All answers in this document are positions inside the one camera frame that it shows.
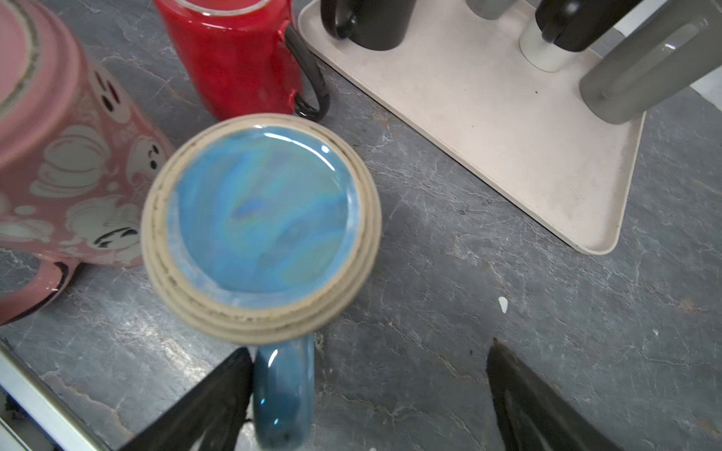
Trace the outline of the black mug white base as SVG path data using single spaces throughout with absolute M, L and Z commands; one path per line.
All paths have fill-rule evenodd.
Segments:
M 528 62 L 557 73 L 634 9 L 640 0 L 543 0 L 519 39 Z

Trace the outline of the black mug white rim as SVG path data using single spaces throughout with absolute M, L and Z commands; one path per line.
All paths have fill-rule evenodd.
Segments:
M 388 51 L 403 42 L 416 5 L 416 0 L 322 0 L 323 28 L 339 41 Z

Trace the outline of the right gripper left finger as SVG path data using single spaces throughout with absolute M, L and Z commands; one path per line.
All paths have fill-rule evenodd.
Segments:
M 207 377 L 131 439 L 124 450 L 233 450 L 246 422 L 253 361 L 246 348 L 231 353 Z

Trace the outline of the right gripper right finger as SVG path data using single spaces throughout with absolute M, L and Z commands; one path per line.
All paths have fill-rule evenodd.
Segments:
M 507 450 L 618 450 L 509 347 L 495 339 L 486 373 Z

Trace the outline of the blue butterfly mug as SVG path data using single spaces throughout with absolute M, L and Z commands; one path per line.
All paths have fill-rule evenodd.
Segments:
M 314 333 L 355 300 L 380 247 L 381 202 L 363 160 L 302 118 L 232 118 L 169 159 L 141 230 L 167 307 L 256 348 L 248 409 L 259 446 L 299 448 L 313 420 Z

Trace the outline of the small grey mug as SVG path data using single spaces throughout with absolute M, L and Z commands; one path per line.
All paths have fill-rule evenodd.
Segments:
M 489 21 L 499 19 L 517 0 L 466 0 L 475 15 Z

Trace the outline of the grey-green mug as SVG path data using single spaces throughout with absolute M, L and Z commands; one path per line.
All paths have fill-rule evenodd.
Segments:
M 721 66 L 721 3 L 667 1 L 580 81 L 586 106 L 623 124 Z

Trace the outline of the pink mug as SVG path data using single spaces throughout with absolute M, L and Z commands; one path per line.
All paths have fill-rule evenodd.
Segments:
M 41 262 L 2 297 L 3 323 L 56 299 L 80 264 L 141 263 L 145 198 L 173 150 L 58 15 L 2 3 L 1 244 Z

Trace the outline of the red mug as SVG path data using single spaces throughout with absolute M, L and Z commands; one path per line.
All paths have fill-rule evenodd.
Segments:
M 291 2 L 158 1 L 176 54 L 218 120 L 297 114 L 318 122 L 331 97 L 293 23 Z

